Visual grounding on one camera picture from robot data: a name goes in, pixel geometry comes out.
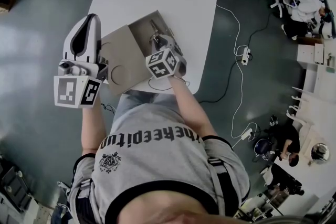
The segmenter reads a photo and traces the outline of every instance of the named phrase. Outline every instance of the electrical outlet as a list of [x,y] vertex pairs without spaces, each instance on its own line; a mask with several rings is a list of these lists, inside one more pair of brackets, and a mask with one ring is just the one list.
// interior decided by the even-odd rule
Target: electrical outlet
[[242,136],[241,140],[244,140],[246,137],[251,136],[253,133],[252,128],[248,129]]
[[246,66],[247,65],[247,63],[248,63],[248,54],[251,52],[251,50],[249,49],[249,48],[247,48],[247,47],[245,47],[244,48],[244,54],[243,54],[243,58],[241,59],[242,61],[242,64],[243,64],[243,66]]

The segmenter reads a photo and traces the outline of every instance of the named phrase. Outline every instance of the seated person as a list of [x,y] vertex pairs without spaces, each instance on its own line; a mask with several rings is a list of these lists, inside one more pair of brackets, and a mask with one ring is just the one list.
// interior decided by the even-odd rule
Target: seated person
[[289,165],[296,166],[299,163],[300,139],[294,126],[291,124],[276,126],[274,137],[278,142],[277,149],[281,152],[280,160],[287,159],[287,153],[290,153]]
[[296,8],[288,7],[291,20],[281,26],[285,35],[293,40],[296,40],[297,36],[304,37],[308,33],[308,24],[315,28],[318,23],[332,21],[331,11],[320,0],[296,1],[298,5]]
[[273,190],[279,185],[279,190],[284,191],[286,189],[289,195],[302,196],[305,194],[305,191],[302,189],[302,184],[286,173],[280,166],[273,164],[269,170],[272,173],[273,179],[267,186],[268,189]]

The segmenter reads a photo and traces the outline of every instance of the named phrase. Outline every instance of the black logo print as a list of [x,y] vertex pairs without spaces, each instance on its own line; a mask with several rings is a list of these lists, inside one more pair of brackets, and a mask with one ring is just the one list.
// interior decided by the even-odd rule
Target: black logo print
[[103,158],[99,161],[99,168],[109,174],[112,170],[117,170],[120,161],[121,157],[118,156],[118,152],[109,155],[103,154]]

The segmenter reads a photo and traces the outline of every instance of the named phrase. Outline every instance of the white cabinet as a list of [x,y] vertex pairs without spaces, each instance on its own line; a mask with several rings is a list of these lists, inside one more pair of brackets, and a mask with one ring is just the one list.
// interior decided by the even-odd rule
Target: white cabinet
[[324,47],[323,44],[315,44],[314,46],[314,62],[320,65],[323,64],[323,53]]
[[315,46],[299,44],[297,61],[302,65],[303,68],[307,68],[307,63],[315,64],[314,54]]

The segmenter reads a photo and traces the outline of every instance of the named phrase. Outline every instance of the wire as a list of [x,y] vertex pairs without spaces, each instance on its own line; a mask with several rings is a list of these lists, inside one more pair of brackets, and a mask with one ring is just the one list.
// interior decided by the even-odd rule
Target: wire
[[260,135],[261,135],[261,129],[260,129],[259,126],[258,126],[258,131],[257,131],[257,132],[254,132],[254,134],[253,134],[253,137],[254,137],[254,138],[253,138],[252,140],[254,140],[254,139],[256,138],[256,134],[258,134],[258,135],[257,135],[257,139],[258,139],[258,138],[260,137]]
[[103,106],[103,108],[105,109],[105,110],[108,110],[108,111],[111,111],[112,113],[113,113],[113,115],[115,115],[115,112],[117,111],[112,105],[110,105],[110,104],[107,104],[107,105],[105,105],[105,104],[103,104],[103,103],[100,103],[102,106]]
[[207,101],[207,100],[204,100],[204,101],[199,102],[200,104],[201,104],[201,103],[217,103],[217,102],[219,102],[221,99],[224,98],[224,96],[226,95],[227,89],[229,88],[229,82],[230,82],[230,77],[231,77],[232,69],[233,69],[233,67],[235,66],[236,62],[240,62],[240,60],[239,60],[239,61],[235,61],[235,62],[232,64],[231,68],[230,68],[230,72],[229,72],[229,76],[228,76],[228,78],[227,78],[227,83],[226,83],[226,88],[225,88],[224,94],[223,94],[219,99],[217,99],[216,101]]
[[253,55],[252,55],[251,52],[248,54],[248,60],[249,60],[249,61],[252,61],[252,60],[253,60]]
[[[176,76],[174,76],[175,78],[177,78],[177,79],[179,79],[179,80],[182,80],[182,81],[184,81],[184,83],[187,85],[187,83],[189,83],[188,85],[187,85],[187,87],[189,87],[189,85],[190,85],[190,82],[189,81],[185,81],[184,79],[182,79],[182,78],[179,78],[179,77],[176,77]],[[170,90],[172,87],[170,87],[170,88],[168,88],[168,89],[157,89],[157,88],[154,88],[153,86],[151,86],[151,83],[150,83],[150,81],[152,80],[152,78],[153,77],[151,77],[149,80],[148,80],[148,86],[149,87],[151,87],[153,90],[156,90],[156,91],[167,91],[167,90]]]
[[247,43],[247,45],[245,45],[247,48],[250,47],[250,42],[251,42],[252,36],[253,36],[254,34],[256,34],[256,33],[258,33],[258,32],[261,32],[261,31],[264,31],[264,30],[267,29],[268,24],[269,24],[269,19],[270,19],[270,17],[271,17],[271,14],[272,14],[272,12],[268,14],[268,18],[267,18],[267,22],[266,22],[265,27],[263,27],[263,28],[261,28],[261,29],[258,29],[258,30],[255,30],[255,31],[250,35],[250,37],[249,37],[249,39],[248,39],[248,43]]
[[230,13],[233,15],[233,17],[235,17],[236,21],[238,22],[238,33],[237,33],[237,36],[236,36],[235,47],[233,48],[233,53],[234,53],[234,55],[235,55],[236,57],[243,56],[243,54],[241,54],[241,55],[238,55],[238,54],[237,54],[237,53],[238,53],[238,49],[239,49],[240,47],[246,47],[246,48],[248,48],[248,47],[247,47],[246,45],[240,45],[240,46],[238,46],[238,48],[236,49],[236,47],[237,47],[237,40],[238,40],[238,36],[239,36],[239,33],[240,33],[240,22],[238,21],[237,17],[234,15],[234,13],[233,13],[231,10],[226,9],[226,8],[223,8],[223,7],[221,7],[221,6],[217,5],[217,4],[216,4],[216,6],[219,7],[219,8],[221,8],[221,9],[224,9],[224,10],[230,12]]
[[236,144],[234,144],[233,146],[232,146],[232,148],[234,148],[235,147],[235,145],[237,145],[238,144],[238,142],[240,141],[241,139],[239,139],[237,142],[236,142]]
[[[255,128],[255,131],[254,131],[254,136],[253,136],[253,138],[252,138],[251,140],[250,140],[250,139],[248,140],[248,141],[252,141],[252,140],[254,139],[254,137],[255,137],[255,134],[256,134],[256,132],[257,132],[257,127],[258,127],[258,125],[257,125],[255,122],[250,122],[250,123],[246,126],[245,130],[244,130],[239,136],[235,136],[235,137],[234,137],[234,136],[232,135],[232,133],[233,133],[233,122],[234,122],[234,120],[235,120],[235,116],[236,116],[238,110],[240,109],[240,107],[241,107],[241,105],[242,105],[242,103],[243,103],[243,82],[244,82],[244,74],[243,74],[243,71],[242,71],[242,69],[240,68],[240,66],[239,66],[239,64],[238,64],[238,60],[237,60],[237,57],[239,57],[239,56],[243,56],[243,55],[238,55],[237,53],[238,53],[238,49],[239,49],[240,47],[246,47],[246,48],[248,48],[248,46],[247,46],[247,45],[241,45],[241,46],[238,46],[237,49],[236,49],[236,46],[237,46],[237,40],[238,40],[238,36],[239,36],[239,33],[240,33],[240,22],[239,22],[239,20],[237,19],[237,17],[234,15],[234,13],[233,13],[231,10],[226,9],[226,8],[223,8],[223,7],[221,7],[221,6],[217,5],[217,4],[216,4],[216,6],[219,7],[219,8],[221,8],[221,9],[224,9],[224,10],[230,12],[230,13],[233,15],[233,17],[236,19],[236,21],[238,22],[238,33],[237,33],[237,36],[236,36],[235,47],[234,47],[234,50],[233,50],[233,51],[234,51],[235,60],[236,60],[235,64],[238,66],[239,71],[240,71],[240,73],[241,73],[241,75],[242,75],[242,82],[241,82],[241,84],[240,84],[240,96],[241,96],[241,98],[240,98],[240,103],[239,103],[239,106],[237,107],[237,109],[236,109],[236,111],[235,111],[235,113],[233,114],[233,117],[232,117],[232,123],[231,123],[231,137],[232,137],[233,139],[241,137],[241,136],[245,133],[245,131],[248,129],[248,127],[249,127],[251,124],[255,124],[256,128]],[[257,31],[255,31],[254,33],[252,33],[252,35],[250,36],[249,42],[250,42],[250,40],[251,40],[251,37],[252,37],[256,32],[258,32],[258,31],[261,31],[261,30],[257,30]]]

